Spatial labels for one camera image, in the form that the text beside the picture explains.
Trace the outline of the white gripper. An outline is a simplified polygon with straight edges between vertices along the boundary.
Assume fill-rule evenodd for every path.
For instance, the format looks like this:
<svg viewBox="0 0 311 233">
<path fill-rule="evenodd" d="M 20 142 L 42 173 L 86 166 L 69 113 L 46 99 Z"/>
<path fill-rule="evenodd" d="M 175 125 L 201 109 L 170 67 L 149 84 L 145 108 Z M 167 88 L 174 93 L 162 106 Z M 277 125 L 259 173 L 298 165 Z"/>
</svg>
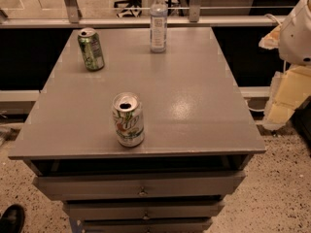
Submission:
<svg viewBox="0 0 311 233">
<path fill-rule="evenodd" d="M 311 0 L 299 0 L 282 26 L 261 38 L 259 46 L 266 50 L 279 48 L 281 59 L 297 64 L 285 73 L 276 72 L 272 78 L 262 126 L 274 131 L 283 127 L 311 96 Z"/>
</svg>

